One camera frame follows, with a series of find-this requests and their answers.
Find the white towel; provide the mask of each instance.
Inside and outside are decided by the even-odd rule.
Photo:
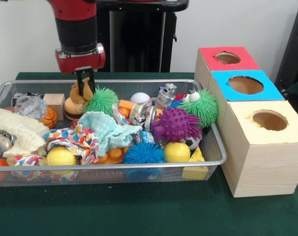
[[[49,128],[36,119],[0,109],[1,131],[17,138],[14,146],[3,154],[4,157],[9,157],[32,153],[39,148],[41,151],[46,145],[46,141],[42,137],[49,132]]]

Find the green table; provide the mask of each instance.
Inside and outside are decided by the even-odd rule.
[[[98,78],[193,78],[104,74]],[[21,73],[22,78],[60,74]],[[295,194],[234,199],[221,168],[209,181],[0,188],[0,235],[298,236]]]

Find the green spiky ball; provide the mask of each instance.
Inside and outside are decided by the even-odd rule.
[[[216,97],[210,95],[207,90],[198,91],[200,98],[195,102],[184,102],[178,108],[184,109],[189,114],[193,114],[201,119],[200,128],[210,126],[217,120],[218,107]]]
[[[114,91],[108,88],[96,88],[92,100],[89,102],[84,112],[104,112],[113,116],[113,104],[118,103],[118,98]]]

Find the circular hole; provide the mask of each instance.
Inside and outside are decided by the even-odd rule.
[[[237,92],[253,95],[263,91],[263,84],[249,76],[232,77],[228,83]]]
[[[258,111],[253,115],[252,119],[267,130],[280,131],[288,125],[286,118],[274,111]]]
[[[239,56],[237,56],[234,53],[228,53],[228,52],[221,52],[216,55],[216,59],[224,64],[237,64],[241,62],[241,59]]]

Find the metal basket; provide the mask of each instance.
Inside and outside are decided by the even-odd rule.
[[[201,89],[194,80],[97,80],[96,86],[113,90],[120,99],[128,100],[138,92],[151,97],[158,95],[159,86],[173,83],[177,93]],[[63,93],[69,97],[74,81],[28,80],[12,81],[0,87],[0,108],[11,105],[12,96],[29,91]],[[60,121],[56,128],[69,127],[70,121]],[[76,166],[0,167],[0,186],[38,186],[58,184],[169,182],[208,180],[218,165],[226,160],[225,148],[215,124],[203,136],[200,143],[205,162],[161,163],[161,164],[114,164]]]

